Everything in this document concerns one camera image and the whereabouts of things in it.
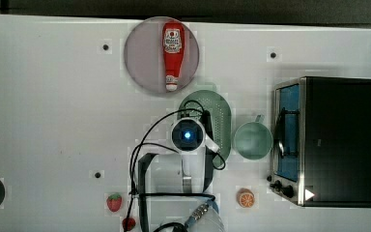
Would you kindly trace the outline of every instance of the bottle label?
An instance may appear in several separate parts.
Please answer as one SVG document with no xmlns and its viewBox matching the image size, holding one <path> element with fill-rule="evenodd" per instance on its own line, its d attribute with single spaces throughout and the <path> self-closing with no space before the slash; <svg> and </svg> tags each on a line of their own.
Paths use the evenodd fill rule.
<svg viewBox="0 0 371 232">
<path fill-rule="evenodd" d="M 165 83 L 166 84 L 177 84 L 178 81 L 179 81 L 179 78 L 174 77 L 173 75 L 167 75 L 165 77 Z"/>
<path fill-rule="evenodd" d="M 168 53 L 179 53 L 182 48 L 180 29 L 167 29 L 164 35 L 164 51 Z"/>
</svg>

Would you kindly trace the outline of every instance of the orange slice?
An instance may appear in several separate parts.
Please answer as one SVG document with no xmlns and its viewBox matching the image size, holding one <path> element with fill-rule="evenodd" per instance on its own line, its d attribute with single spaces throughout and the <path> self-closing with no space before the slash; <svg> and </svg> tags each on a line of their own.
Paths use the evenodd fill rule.
<svg viewBox="0 0 371 232">
<path fill-rule="evenodd" d="M 239 203 L 243 208 L 250 208 L 254 205 L 255 198 L 251 191 L 244 191 L 239 195 Z"/>
</svg>

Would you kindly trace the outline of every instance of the strawberry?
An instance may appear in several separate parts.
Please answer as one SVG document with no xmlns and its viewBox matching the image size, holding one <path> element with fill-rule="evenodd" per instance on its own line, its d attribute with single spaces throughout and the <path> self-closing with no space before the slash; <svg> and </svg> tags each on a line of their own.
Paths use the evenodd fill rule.
<svg viewBox="0 0 371 232">
<path fill-rule="evenodd" d="M 117 212 L 122 206 L 123 198 L 119 193 L 114 193 L 107 198 L 107 207 L 111 212 Z"/>
<path fill-rule="evenodd" d="M 124 219 L 122 221 L 122 225 L 123 225 L 123 228 L 126 227 L 126 219 Z M 132 230 L 134 228 L 134 226 L 135 226 L 135 220 L 133 218 L 129 217 L 128 218 L 128 229 L 127 229 L 127 231 Z"/>
</svg>

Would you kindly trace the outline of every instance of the green plate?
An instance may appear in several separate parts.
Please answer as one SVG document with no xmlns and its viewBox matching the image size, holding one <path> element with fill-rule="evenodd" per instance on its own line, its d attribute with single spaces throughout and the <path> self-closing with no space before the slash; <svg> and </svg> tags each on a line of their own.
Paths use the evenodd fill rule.
<svg viewBox="0 0 371 232">
<path fill-rule="evenodd" d="M 213 140 L 219 146 L 219 153 L 227 160 L 231 151 L 231 108 L 228 102 L 221 97 L 218 93 L 211 90 L 199 90 L 188 95 L 180 104 L 179 109 L 184 109 L 184 103 L 194 100 L 200 102 L 204 109 L 209 110 L 211 113 L 211 120 L 213 124 Z M 201 109 L 195 102 L 189 102 L 189 108 Z M 190 117 L 196 119 L 200 118 L 200 113 L 191 111 Z M 214 159 L 215 166 L 221 166 L 222 162 L 219 157 Z"/>
</svg>

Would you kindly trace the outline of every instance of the blue light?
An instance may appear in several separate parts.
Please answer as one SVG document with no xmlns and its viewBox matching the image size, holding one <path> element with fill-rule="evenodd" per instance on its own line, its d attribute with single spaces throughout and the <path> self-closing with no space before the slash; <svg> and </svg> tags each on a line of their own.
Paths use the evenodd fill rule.
<svg viewBox="0 0 371 232">
<path fill-rule="evenodd" d="M 190 132 L 186 132 L 186 133 L 185 133 L 185 138 L 186 138 L 186 139 L 191 138 L 191 133 L 190 133 Z"/>
</svg>

